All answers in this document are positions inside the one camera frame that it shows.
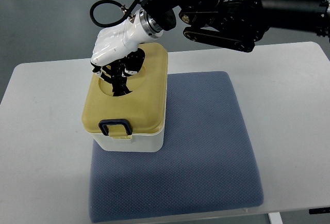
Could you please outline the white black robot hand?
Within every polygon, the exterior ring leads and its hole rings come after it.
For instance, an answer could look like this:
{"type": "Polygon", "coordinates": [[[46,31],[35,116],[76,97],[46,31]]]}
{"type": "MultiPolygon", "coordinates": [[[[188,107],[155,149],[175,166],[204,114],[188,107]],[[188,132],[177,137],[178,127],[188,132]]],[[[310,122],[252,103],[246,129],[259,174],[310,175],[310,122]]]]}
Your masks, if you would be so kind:
{"type": "Polygon", "coordinates": [[[100,76],[103,66],[137,51],[142,43],[154,42],[162,34],[163,29],[142,8],[120,24],[102,29],[90,59],[93,73],[100,76]]]}

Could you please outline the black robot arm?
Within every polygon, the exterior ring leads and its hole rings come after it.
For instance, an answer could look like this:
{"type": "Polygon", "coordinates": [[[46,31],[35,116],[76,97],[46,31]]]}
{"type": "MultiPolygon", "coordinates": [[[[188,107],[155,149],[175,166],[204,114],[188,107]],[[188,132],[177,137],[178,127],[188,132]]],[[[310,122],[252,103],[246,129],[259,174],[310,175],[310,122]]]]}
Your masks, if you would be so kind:
{"type": "Polygon", "coordinates": [[[269,28],[329,36],[329,0],[141,0],[164,30],[176,25],[173,9],[187,24],[189,40],[250,52],[269,28]]]}

